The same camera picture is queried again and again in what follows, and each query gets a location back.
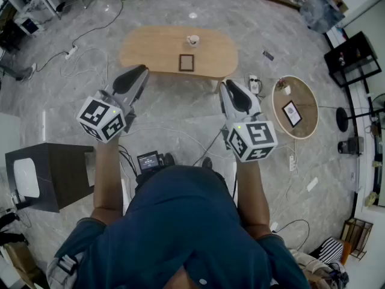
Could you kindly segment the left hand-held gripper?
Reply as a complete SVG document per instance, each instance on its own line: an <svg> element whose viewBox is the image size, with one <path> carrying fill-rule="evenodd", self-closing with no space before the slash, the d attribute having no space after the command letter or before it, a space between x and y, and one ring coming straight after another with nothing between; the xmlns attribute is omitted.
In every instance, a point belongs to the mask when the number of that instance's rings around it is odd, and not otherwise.
<svg viewBox="0 0 385 289"><path fill-rule="evenodd" d="M128 132L136 114L133 106L126 103L139 99L149 75L149 69L143 64L130 66L105 90L89 96L76 117L83 130L102 143L108 143L123 131Z"/></svg>

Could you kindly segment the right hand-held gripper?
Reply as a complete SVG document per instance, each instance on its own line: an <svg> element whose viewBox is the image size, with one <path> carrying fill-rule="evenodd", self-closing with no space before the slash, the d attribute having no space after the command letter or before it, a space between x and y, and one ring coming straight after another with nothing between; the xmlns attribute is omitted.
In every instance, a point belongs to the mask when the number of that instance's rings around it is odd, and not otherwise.
<svg viewBox="0 0 385 289"><path fill-rule="evenodd" d="M258 98L232 79L221 83L220 97L226 117L221 129L226 149L242 163L267 158L278 141L272 121L260 115Z"/></svg>

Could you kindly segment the brown picture frame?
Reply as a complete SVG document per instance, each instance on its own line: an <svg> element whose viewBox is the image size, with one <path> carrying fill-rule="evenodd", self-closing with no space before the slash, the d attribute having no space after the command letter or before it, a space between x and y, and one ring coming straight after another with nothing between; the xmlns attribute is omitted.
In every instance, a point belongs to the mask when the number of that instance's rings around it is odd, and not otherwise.
<svg viewBox="0 0 385 289"><path fill-rule="evenodd" d="M179 55L179 71L194 72L194 55L193 54Z"/></svg>

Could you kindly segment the person's left forearm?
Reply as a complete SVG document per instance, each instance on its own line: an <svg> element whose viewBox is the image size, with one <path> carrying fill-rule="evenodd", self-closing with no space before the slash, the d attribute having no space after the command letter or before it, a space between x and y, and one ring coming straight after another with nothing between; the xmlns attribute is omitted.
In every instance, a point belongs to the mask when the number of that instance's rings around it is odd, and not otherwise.
<svg viewBox="0 0 385 289"><path fill-rule="evenodd" d="M123 216L119 138L99 142L96 149L96 177L91 218L110 225Z"/></svg>

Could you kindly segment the person's right forearm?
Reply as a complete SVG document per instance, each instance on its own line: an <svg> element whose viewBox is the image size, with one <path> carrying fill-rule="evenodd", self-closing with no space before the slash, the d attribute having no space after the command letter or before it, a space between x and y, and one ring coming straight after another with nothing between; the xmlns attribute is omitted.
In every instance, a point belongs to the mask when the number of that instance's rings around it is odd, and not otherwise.
<svg viewBox="0 0 385 289"><path fill-rule="evenodd" d="M270 209L262 186L257 161L236 162L238 179L238 211L244 229L255 240L269 235Z"/></svg>

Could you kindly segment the wooden coffee table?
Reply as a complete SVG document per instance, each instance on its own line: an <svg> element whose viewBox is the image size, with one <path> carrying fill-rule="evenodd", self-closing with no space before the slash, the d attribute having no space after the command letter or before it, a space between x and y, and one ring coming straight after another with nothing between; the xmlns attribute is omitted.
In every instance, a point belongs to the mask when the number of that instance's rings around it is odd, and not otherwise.
<svg viewBox="0 0 385 289"><path fill-rule="evenodd" d="M186 37L200 37L191 47ZM194 55L194 72L179 71L179 55ZM141 26L132 30L120 49L122 67L146 65L152 73L189 75L218 84L238 67L235 42L217 30L193 26Z"/></svg>

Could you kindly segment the small potted plant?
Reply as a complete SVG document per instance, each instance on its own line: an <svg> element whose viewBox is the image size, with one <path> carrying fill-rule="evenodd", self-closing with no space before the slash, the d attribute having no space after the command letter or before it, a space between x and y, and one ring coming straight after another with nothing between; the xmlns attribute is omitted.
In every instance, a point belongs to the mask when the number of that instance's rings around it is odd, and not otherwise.
<svg viewBox="0 0 385 289"><path fill-rule="evenodd" d="M282 92L284 95L288 96L291 94L291 87L285 77L281 77L276 84L276 92Z"/></svg>

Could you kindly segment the black framed picture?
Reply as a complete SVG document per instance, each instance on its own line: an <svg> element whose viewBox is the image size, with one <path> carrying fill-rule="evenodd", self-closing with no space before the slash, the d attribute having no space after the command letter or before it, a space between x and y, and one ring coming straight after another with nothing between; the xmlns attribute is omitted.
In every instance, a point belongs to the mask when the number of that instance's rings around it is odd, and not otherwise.
<svg viewBox="0 0 385 289"><path fill-rule="evenodd" d="M293 101L289 101L286 105L284 105L282 107L282 111L288 119L291 127L295 128L302 121L302 116Z"/></svg>

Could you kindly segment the round wooden side table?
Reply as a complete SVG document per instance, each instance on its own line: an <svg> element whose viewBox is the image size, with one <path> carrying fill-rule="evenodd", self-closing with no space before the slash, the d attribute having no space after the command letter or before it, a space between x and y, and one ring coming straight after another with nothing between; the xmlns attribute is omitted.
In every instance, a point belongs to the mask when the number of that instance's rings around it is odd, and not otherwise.
<svg viewBox="0 0 385 289"><path fill-rule="evenodd" d="M313 135L318 126L319 110L315 95L298 77L292 75L282 77L289 83L291 94L286 96L282 92L276 92L276 84L281 77L264 79L262 89L264 98L260 102L262 113L272 121L276 131L296 140L305 140ZM302 116L302 121L295 128L291 127L282 111L282 107L289 101L293 101Z"/></svg>

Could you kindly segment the black screen device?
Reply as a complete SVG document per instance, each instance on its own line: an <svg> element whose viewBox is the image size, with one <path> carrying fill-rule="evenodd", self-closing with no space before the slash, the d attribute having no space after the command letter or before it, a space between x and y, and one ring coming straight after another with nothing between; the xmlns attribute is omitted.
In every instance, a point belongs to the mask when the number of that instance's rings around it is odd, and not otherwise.
<svg viewBox="0 0 385 289"><path fill-rule="evenodd" d="M137 156L138 165L141 173L153 170L160 166L159 154L157 151L151 151Z"/></svg>

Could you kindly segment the black standing fan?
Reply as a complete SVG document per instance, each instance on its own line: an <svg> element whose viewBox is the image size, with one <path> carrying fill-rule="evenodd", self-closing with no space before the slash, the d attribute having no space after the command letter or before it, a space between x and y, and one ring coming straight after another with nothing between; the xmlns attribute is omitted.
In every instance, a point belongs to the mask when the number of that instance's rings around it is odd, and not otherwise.
<svg viewBox="0 0 385 289"><path fill-rule="evenodd" d="M358 117L368 116L371 122L385 130L385 93L378 95L374 101L372 101L372 109L366 113L347 116L347 112L342 107L337 108L336 110L336 122L338 128L345 132L348 129L348 121L355 120Z"/></svg>

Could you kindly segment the black side cabinet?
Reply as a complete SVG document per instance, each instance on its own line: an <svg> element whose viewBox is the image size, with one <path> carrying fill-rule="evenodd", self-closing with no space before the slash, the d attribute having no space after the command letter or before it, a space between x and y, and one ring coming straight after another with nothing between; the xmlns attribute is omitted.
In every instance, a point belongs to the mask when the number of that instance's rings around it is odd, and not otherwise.
<svg viewBox="0 0 385 289"><path fill-rule="evenodd" d="M85 156L93 151L92 146L42 143L7 152L7 178L15 208L59 213L64 207L92 194ZM24 158L31 158L35 164L40 189L38 198L23 197L17 191L13 164Z"/></svg>

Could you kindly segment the dark small appliance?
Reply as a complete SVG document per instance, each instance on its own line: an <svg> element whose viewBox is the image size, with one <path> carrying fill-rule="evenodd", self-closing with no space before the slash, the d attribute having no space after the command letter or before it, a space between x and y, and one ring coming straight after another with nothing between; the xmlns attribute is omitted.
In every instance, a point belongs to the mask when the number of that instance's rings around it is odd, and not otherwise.
<svg viewBox="0 0 385 289"><path fill-rule="evenodd" d="M360 156L364 152L364 138L358 136L340 141L337 144L337 150L340 154Z"/></svg>

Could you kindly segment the black shelf unit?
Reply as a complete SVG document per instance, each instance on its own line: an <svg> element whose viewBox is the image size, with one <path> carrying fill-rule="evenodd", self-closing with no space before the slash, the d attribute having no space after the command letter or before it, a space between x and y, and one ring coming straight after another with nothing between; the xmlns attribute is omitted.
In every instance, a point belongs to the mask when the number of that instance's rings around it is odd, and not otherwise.
<svg viewBox="0 0 385 289"><path fill-rule="evenodd" d="M326 53L324 60L329 76L340 88L382 72L377 55L363 32Z"/></svg>

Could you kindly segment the blue painting canvas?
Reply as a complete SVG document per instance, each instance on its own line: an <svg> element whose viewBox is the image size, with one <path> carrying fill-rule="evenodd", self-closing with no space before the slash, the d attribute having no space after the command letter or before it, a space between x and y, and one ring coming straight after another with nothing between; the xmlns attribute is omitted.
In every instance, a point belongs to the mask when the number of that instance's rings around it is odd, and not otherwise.
<svg viewBox="0 0 385 289"><path fill-rule="evenodd" d="M300 8L306 26L324 34L345 18L333 0L307 0Z"/></svg>

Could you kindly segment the person's torso in blue shirt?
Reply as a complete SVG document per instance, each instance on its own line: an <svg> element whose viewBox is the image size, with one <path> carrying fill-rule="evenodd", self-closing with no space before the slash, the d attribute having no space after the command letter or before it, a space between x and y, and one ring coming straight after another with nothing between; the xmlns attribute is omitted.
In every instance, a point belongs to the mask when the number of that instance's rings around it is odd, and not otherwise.
<svg viewBox="0 0 385 289"><path fill-rule="evenodd" d="M156 173L110 225L80 220L46 276L57 289L310 289L284 241L250 236L225 183L192 166Z"/></svg>

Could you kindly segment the white router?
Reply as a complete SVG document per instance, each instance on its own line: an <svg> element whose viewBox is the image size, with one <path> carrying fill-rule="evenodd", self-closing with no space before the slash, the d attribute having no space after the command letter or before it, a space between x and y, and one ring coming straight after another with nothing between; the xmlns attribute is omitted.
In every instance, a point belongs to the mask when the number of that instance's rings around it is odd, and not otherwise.
<svg viewBox="0 0 385 289"><path fill-rule="evenodd" d="M19 195L38 198L40 189L35 164L31 158L16 160L13 164L14 178Z"/></svg>

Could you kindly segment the striped black white cloth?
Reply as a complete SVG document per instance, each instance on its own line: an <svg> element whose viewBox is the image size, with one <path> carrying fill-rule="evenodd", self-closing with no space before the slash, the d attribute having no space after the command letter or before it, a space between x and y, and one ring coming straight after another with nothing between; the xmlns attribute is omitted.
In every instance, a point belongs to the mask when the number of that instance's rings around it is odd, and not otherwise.
<svg viewBox="0 0 385 289"><path fill-rule="evenodd" d="M330 237L313 252L313 256L324 264L330 264L333 260L339 261L342 253L343 243L340 240Z"/></svg>

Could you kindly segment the pile of light fabric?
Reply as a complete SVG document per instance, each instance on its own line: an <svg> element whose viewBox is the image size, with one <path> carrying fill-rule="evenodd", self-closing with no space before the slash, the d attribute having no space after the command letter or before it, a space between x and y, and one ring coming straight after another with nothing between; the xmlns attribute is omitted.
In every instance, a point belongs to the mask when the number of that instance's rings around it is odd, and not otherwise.
<svg viewBox="0 0 385 289"><path fill-rule="evenodd" d="M306 253L290 249L295 261L304 272L311 289L346 289L350 278L344 266L336 259L323 263Z"/></svg>

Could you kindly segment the cardboard box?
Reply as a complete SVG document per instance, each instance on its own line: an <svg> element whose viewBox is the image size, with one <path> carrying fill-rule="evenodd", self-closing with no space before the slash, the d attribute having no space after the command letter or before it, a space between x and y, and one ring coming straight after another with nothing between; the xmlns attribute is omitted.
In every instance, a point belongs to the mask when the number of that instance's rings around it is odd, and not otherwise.
<svg viewBox="0 0 385 289"><path fill-rule="evenodd" d="M37 286L49 289L46 276L38 267L26 243L8 243L4 245L4 250L5 258L11 261L27 286L32 289L37 289Z"/></svg>

